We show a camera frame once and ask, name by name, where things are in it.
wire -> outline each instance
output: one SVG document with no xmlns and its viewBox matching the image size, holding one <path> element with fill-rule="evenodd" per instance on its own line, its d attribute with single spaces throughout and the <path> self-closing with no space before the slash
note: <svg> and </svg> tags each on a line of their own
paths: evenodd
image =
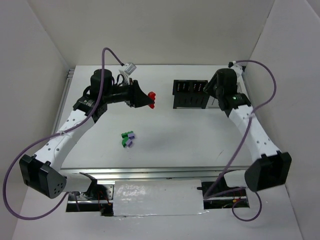
<svg viewBox="0 0 320 240">
<path fill-rule="evenodd" d="M 97 196 L 98 196 L 98 207 L 99 207 L 99 212 L 101 212 L 101 206 L 100 206 L 100 194 L 99 194 L 99 192 L 97 192 Z"/>
<path fill-rule="evenodd" d="M 230 205 L 231 203 L 227 203 L 226 205 L 222 206 L 222 209 L 224 209 L 226 206 Z"/>
<path fill-rule="evenodd" d="M 75 205 L 76 205 L 76 209 L 78 210 L 78 212 L 80 212 L 80 207 L 79 207 L 79 203 L 78 203 L 78 199 L 77 199 L 77 195 L 76 192 L 73 192 L 73 195 L 75 197 Z"/>
<path fill-rule="evenodd" d="M 109 51 L 113 56 L 114 58 L 123 66 L 124 64 L 119 60 L 119 58 L 115 55 L 115 53 L 108 47 L 105 47 L 103 50 L 102 50 L 102 56 L 101 56 L 101 81 L 100 81 L 100 89 L 99 89 L 99 93 L 98 93 L 98 97 L 97 97 L 97 100 L 96 100 L 96 103 L 92 109 L 92 111 L 89 113 L 89 115 L 79 124 L 77 124 L 76 126 L 73 126 L 67 130 L 65 130 L 64 132 L 65 133 L 69 133 L 79 127 L 81 127 L 86 121 L 88 121 L 91 116 L 94 114 L 94 112 L 96 111 L 98 105 L 99 105 L 99 102 L 100 102 L 100 99 L 102 97 L 102 92 L 103 92 L 103 86 L 104 86 L 104 79 L 105 79 L 105 53 L 106 51 Z M 14 167 L 14 165 L 16 164 L 16 162 L 22 157 L 22 155 L 28 151 L 29 149 L 31 149 L 32 147 L 34 147 L 35 145 L 45 141 L 45 140 L 48 140 L 48 139 L 51 139 L 51 138 L 55 138 L 57 136 L 60 136 L 60 133 L 57 132 L 55 134 L 52 134 L 50 136 L 46 136 L 46 137 L 43 137 L 37 141 L 35 141 L 34 143 L 30 144 L 29 146 L 27 146 L 25 149 L 23 149 L 19 154 L 18 156 L 16 156 L 16 158 L 13 160 L 13 162 L 10 164 L 8 170 L 6 171 L 5 173 L 5 176 L 4 176 L 4 179 L 3 179 L 3 185 L 2 185 L 2 196 L 3 196 L 3 202 L 4 202 L 4 205 L 6 207 L 6 209 L 13 215 L 15 216 L 16 218 L 18 219 L 22 219 L 22 220 L 37 220 L 37 219 L 41 219 L 47 215 L 49 215 L 50 213 L 52 213 L 54 210 L 56 210 L 60 204 L 62 203 L 62 201 L 65 199 L 65 197 L 67 196 L 68 193 L 66 193 L 64 195 L 64 197 L 61 199 L 61 201 L 53 208 L 51 209 L 49 212 L 41 215 L 41 216 L 35 216 L 35 217 L 27 217 L 27 216 L 21 216 L 19 215 L 18 213 L 16 213 L 9 205 L 8 203 L 8 199 L 7 199 L 7 183 L 8 183 L 8 178 L 9 178 L 9 174 L 12 170 L 12 168 Z"/>
<path fill-rule="evenodd" d="M 252 114 L 254 114 L 258 109 L 262 108 L 263 106 L 267 105 L 268 103 L 270 103 L 272 101 L 272 99 L 274 99 L 275 95 L 276 95 L 276 92 L 277 92 L 277 82 L 276 82 L 276 79 L 275 79 L 275 76 L 273 75 L 273 73 L 270 71 L 270 69 L 264 65 L 263 63 L 259 62 L 259 61 L 255 61 L 255 60 L 238 60 L 238 61 L 235 61 L 236 63 L 255 63 L 255 64 L 258 64 L 262 67 L 264 67 L 267 72 L 270 74 L 271 78 L 272 78 L 272 82 L 273 82 L 273 93 L 271 95 L 271 97 L 263 102 L 262 104 L 258 105 L 257 107 L 253 108 L 252 112 L 251 112 L 251 116 L 249 117 L 249 122 L 248 122 L 248 125 L 246 127 L 246 130 L 243 134 L 243 137 L 239 143 L 239 146 L 236 148 L 234 154 L 232 155 L 231 159 L 229 160 L 229 162 L 226 164 L 226 166 L 224 167 L 223 171 L 221 174 L 219 174 L 218 178 L 215 180 L 215 182 L 208 188 L 208 190 L 206 191 L 206 193 L 204 194 L 203 196 L 203 199 L 204 200 L 207 200 L 207 199 L 210 199 L 214 196 L 216 196 L 216 194 L 213 194 L 213 195 L 209 195 L 212 190 L 217 186 L 217 184 L 219 183 L 219 181 L 224 177 L 224 175 L 226 174 L 226 172 L 228 171 L 228 168 L 231 166 L 232 162 L 235 160 L 236 156 L 238 155 L 240 149 L 242 148 L 243 144 L 245 143 L 245 140 L 246 140 L 246 137 L 248 136 L 248 133 L 249 133 L 249 129 L 251 127 L 251 124 L 252 124 Z"/>
<path fill-rule="evenodd" d="M 118 74 L 118 76 L 116 77 L 116 84 L 119 83 L 119 78 L 120 78 L 120 76 L 122 77 L 122 82 L 125 80 L 125 77 L 120 73 L 120 74 Z"/>
<path fill-rule="evenodd" d="M 211 196 L 209 196 L 207 199 L 204 199 L 204 200 L 208 200 L 208 199 L 211 199 L 211 198 L 214 198 L 214 197 L 217 197 L 217 196 L 221 196 L 221 195 L 224 195 L 224 194 L 228 194 L 228 193 L 233 193 L 233 192 L 237 192 L 237 191 L 241 191 L 241 190 L 245 190 L 246 188 L 245 187 L 238 187 L 238 188 L 234 188 L 234 189 L 230 189 L 230 190 L 226 190 L 226 191 L 221 191 L 221 192 L 218 192 L 218 193 L 215 193 Z"/>
<path fill-rule="evenodd" d="M 105 198 L 105 200 L 108 202 L 108 205 L 110 206 L 111 203 L 109 202 L 109 199 L 107 197 L 107 195 L 104 195 L 104 193 L 102 191 L 100 191 L 100 193 L 102 194 L 102 196 Z"/>
<path fill-rule="evenodd" d="M 261 214 L 261 211 L 262 211 L 262 201 L 261 201 L 261 197 L 259 196 L 259 194 L 258 194 L 257 192 L 255 192 L 255 194 L 256 194 L 256 196 L 257 196 L 258 199 L 259 199 L 259 210 L 258 210 L 257 214 L 256 214 L 253 218 L 243 219 L 243 218 L 239 217 L 238 215 L 236 215 L 236 213 L 235 213 L 235 207 L 236 207 L 236 205 L 237 205 L 238 203 L 240 203 L 240 202 L 246 201 L 246 199 L 238 200 L 238 201 L 236 201 L 236 202 L 232 205 L 232 213 L 233 213 L 233 215 L 234 215 L 237 219 L 239 219 L 240 221 L 243 221 L 243 222 L 251 222 L 251 221 L 253 221 L 253 220 L 256 220 L 256 219 L 259 217 L 259 215 Z"/>
</svg>

black holder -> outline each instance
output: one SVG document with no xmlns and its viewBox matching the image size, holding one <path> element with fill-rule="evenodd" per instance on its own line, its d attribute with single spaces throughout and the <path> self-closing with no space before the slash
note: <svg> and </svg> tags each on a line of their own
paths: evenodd
<svg viewBox="0 0 320 240">
<path fill-rule="evenodd" d="M 256 160 L 244 174 L 245 182 L 252 192 L 273 188 L 286 183 L 291 165 L 289 153 L 265 154 Z"/>
<path fill-rule="evenodd" d="M 25 154 L 19 165 L 24 184 L 47 197 L 54 199 L 65 189 L 67 179 L 50 167 L 49 161 L 43 163 Z"/>
<path fill-rule="evenodd" d="M 202 108 L 205 109 L 209 94 L 204 92 L 207 80 L 174 80 L 172 95 L 174 95 L 173 109 Z"/>
</svg>

green block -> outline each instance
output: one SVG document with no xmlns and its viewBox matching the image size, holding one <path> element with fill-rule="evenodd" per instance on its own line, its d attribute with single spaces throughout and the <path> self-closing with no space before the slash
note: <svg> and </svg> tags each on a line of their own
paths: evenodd
<svg viewBox="0 0 320 240">
<path fill-rule="evenodd" d="M 124 138 L 128 137 L 128 134 L 133 134 L 133 133 L 134 133 L 134 131 L 128 131 L 128 132 L 122 133 L 121 137 L 124 139 Z"/>
<path fill-rule="evenodd" d="M 123 140 L 122 140 L 122 146 L 125 148 L 126 147 L 126 142 L 129 140 L 128 137 L 125 137 Z"/>
</svg>

purple block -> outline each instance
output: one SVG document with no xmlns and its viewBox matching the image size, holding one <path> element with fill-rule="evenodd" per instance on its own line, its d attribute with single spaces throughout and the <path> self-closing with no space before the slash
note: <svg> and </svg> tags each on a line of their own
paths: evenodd
<svg viewBox="0 0 320 240">
<path fill-rule="evenodd" d="M 128 134 L 128 138 L 134 139 L 134 138 L 135 138 L 135 134 L 134 134 L 134 133 L 129 133 L 129 134 Z"/>
<path fill-rule="evenodd" d="M 128 141 L 126 141 L 126 145 L 130 148 L 130 146 L 132 145 L 132 140 L 131 139 L 128 139 Z"/>
</svg>

black bracket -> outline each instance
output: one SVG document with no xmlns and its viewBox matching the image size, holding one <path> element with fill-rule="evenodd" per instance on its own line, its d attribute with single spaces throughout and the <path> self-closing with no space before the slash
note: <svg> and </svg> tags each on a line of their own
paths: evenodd
<svg viewBox="0 0 320 240">
<path fill-rule="evenodd" d="M 19 165 L 24 184 L 51 199 L 59 196 L 66 187 L 66 178 L 50 167 L 50 162 L 43 163 L 36 156 L 24 155 Z"/>
<path fill-rule="evenodd" d="M 286 183 L 291 156 L 288 152 L 278 152 L 277 155 L 262 155 L 244 174 L 248 188 L 257 192 Z"/>
<path fill-rule="evenodd" d="M 203 91 L 218 99 L 219 107 L 227 117 L 232 109 L 241 105 L 251 106 L 248 97 L 244 93 L 238 93 L 237 74 L 230 68 L 217 70 Z"/>
<path fill-rule="evenodd" d="M 174 80 L 172 95 L 173 109 L 207 107 L 209 95 L 204 92 L 207 80 Z"/>
<path fill-rule="evenodd" d="M 81 110 L 85 112 L 86 116 L 92 111 L 100 91 L 101 71 L 101 69 L 94 71 L 90 78 L 90 86 L 84 90 L 83 96 L 77 100 L 73 106 L 73 110 Z M 92 115 L 93 121 L 96 123 L 107 111 L 108 104 L 119 102 L 126 102 L 130 107 L 134 108 L 140 108 L 155 103 L 154 100 L 148 97 L 140 89 L 137 80 L 131 80 L 129 85 L 116 84 L 111 71 L 105 69 L 102 95 L 98 107 Z"/>
</svg>

